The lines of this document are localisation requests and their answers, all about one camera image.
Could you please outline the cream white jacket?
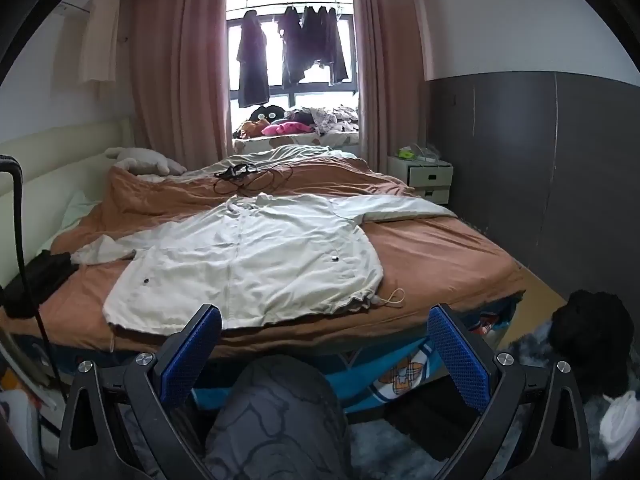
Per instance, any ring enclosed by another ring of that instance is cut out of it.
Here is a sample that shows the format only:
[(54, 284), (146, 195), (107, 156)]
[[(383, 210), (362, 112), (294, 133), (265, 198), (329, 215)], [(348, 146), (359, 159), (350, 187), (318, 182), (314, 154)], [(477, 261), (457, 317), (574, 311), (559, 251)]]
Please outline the cream white jacket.
[(102, 307), (125, 330), (169, 336), (202, 304), (226, 330), (256, 328), (376, 304), (384, 271), (363, 222), (450, 214), (414, 196), (233, 196), (119, 240), (102, 235), (72, 259), (127, 260)]

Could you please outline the pink curtain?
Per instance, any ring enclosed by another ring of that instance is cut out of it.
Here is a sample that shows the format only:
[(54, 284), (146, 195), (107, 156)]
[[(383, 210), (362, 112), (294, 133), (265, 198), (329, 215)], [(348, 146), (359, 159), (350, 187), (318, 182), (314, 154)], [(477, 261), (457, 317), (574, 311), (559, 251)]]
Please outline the pink curtain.
[(231, 142), (227, 0), (132, 0), (130, 70), (152, 150), (193, 170)]
[(371, 169), (419, 142), (425, 112), (420, 0), (354, 0), (360, 150)]

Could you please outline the cream padded headboard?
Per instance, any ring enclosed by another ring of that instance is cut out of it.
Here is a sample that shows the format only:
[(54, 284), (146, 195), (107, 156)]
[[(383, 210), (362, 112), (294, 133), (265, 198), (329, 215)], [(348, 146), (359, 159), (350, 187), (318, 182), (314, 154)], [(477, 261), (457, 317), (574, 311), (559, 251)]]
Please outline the cream padded headboard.
[(104, 152), (132, 144), (134, 123), (129, 117), (52, 128), (1, 144), (1, 153), (15, 157), (23, 169), (26, 260), (62, 230), (63, 216), (76, 193), (84, 193), (89, 200), (102, 197), (113, 165)]

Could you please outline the left pink curtain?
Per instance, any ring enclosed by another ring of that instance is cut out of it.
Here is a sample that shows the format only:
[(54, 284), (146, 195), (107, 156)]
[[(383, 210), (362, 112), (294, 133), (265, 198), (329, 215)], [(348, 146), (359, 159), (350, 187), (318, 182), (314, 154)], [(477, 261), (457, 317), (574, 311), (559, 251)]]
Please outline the left pink curtain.
[(227, 0), (132, 0), (130, 70), (152, 150), (193, 170), (231, 142)]

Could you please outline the pink garment on sill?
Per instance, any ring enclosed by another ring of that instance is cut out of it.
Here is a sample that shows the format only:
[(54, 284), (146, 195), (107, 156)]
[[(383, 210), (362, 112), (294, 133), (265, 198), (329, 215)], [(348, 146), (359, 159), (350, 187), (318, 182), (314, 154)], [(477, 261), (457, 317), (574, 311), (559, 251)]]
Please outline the pink garment on sill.
[(302, 122), (274, 122), (262, 129), (263, 136), (289, 136), (299, 133), (314, 133), (314, 127)]

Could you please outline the beige plush toy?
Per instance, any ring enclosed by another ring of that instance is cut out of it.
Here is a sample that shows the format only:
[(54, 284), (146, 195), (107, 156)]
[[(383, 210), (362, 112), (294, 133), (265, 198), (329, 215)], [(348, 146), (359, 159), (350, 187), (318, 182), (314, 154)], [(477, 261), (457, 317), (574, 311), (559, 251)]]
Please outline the beige plush toy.
[(169, 177), (181, 176), (186, 172), (186, 167), (148, 148), (108, 148), (104, 155), (114, 160), (115, 167), (136, 176), (154, 174)]

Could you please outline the right pink curtain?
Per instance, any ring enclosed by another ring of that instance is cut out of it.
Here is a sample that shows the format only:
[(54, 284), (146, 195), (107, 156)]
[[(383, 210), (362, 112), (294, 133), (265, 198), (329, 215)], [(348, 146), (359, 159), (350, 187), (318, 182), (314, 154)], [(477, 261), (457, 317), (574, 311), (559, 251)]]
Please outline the right pink curtain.
[(371, 169), (419, 142), (425, 112), (420, 0), (354, 0), (360, 150)]

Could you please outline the black folded garment on bed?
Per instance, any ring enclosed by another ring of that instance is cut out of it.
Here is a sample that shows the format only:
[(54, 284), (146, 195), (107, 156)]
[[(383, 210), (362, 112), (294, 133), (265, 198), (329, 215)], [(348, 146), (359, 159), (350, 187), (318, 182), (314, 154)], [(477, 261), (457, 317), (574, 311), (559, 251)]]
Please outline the black folded garment on bed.
[(69, 252), (52, 254), (43, 250), (1, 289), (1, 307), (12, 320), (33, 318), (39, 307), (78, 269)]

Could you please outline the dark hanging clothes group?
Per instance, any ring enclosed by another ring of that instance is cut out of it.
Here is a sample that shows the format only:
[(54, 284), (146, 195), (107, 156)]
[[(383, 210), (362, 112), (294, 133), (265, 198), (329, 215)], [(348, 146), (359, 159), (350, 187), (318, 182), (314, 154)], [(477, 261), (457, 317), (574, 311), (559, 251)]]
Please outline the dark hanging clothes group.
[(278, 19), (282, 39), (282, 86), (299, 84), (314, 64), (329, 69), (329, 84), (348, 79), (338, 19), (334, 8), (306, 6), (299, 14), (288, 6)]

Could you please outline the green item on cabinet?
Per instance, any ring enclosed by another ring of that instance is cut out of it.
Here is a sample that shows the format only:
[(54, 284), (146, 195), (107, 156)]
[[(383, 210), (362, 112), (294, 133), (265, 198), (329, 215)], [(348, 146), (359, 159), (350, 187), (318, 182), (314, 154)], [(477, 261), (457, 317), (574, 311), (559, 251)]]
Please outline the green item on cabinet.
[(403, 159), (413, 159), (414, 153), (410, 146), (405, 146), (404, 148), (400, 148), (398, 150), (397, 156)]

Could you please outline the blue cartoon bedsheet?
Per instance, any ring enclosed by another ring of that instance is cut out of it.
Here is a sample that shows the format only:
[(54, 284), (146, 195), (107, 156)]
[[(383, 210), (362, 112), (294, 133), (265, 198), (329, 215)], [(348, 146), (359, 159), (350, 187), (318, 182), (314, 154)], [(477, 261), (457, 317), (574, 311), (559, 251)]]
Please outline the blue cartoon bedsheet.
[(412, 330), (336, 347), (280, 347), (210, 360), (193, 389), (203, 410), (226, 404), (248, 364), (266, 356), (289, 356), (326, 378), (346, 412), (373, 410), (434, 379), (442, 369), (427, 329)]

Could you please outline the cream hanging garment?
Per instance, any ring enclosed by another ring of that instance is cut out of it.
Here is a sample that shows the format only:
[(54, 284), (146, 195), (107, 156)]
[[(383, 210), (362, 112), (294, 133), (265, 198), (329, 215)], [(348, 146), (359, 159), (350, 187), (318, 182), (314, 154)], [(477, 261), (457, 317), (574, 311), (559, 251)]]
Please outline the cream hanging garment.
[(120, 0), (91, 0), (79, 58), (80, 82), (116, 80)]

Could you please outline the light green pillow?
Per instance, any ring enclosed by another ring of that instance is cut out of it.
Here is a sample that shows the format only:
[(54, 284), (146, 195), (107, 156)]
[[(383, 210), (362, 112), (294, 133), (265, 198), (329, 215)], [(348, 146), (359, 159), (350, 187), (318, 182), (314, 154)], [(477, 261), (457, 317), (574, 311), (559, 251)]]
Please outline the light green pillow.
[(82, 218), (88, 216), (96, 205), (99, 205), (99, 200), (92, 200), (82, 191), (76, 191), (67, 207), (64, 211), (61, 225), (58, 230), (50, 236), (39, 248), (40, 252), (43, 250), (50, 250), (54, 240), (61, 234), (75, 229), (81, 222)]

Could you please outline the dark hanging coat left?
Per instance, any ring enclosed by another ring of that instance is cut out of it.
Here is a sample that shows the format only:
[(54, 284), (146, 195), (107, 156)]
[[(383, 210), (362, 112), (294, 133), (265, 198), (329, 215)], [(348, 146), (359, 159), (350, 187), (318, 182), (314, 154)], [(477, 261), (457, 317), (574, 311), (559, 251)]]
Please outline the dark hanging coat left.
[(236, 55), (240, 64), (239, 107), (247, 108), (269, 101), (267, 38), (255, 10), (242, 17), (241, 38)]

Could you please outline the black penguin plush toy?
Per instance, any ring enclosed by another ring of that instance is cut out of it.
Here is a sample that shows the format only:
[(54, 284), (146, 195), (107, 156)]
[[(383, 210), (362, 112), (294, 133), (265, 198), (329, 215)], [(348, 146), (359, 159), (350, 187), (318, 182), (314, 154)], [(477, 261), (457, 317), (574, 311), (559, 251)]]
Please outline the black penguin plush toy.
[(277, 105), (261, 105), (252, 111), (250, 115), (251, 122), (259, 122), (260, 120), (266, 120), (270, 124), (275, 120), (283, 119), (285, 110)]

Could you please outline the white bedside drawer cabinet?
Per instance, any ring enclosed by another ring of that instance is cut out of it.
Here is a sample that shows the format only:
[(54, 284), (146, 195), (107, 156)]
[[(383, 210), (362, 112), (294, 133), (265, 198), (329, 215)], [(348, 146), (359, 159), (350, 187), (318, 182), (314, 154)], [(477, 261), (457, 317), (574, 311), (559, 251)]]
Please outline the white bedside drawer cabinet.
[(387, 157), (387, 173), (413, 188), (420, 196), (439, 205), (449, 203), (454, 166), (441, 159), (426, 162), (420, 159)]

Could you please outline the grey patterned trouser leg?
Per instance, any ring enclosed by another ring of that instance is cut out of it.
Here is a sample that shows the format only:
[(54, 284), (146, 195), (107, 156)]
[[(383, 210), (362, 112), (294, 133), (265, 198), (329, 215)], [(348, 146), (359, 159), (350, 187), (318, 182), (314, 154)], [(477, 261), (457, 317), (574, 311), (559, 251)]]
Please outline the grey patterned trouser leg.
[(350, 479), (348, 422), (318, 370), (267, 356), (235, 382), (203, 463), (216, 479)]

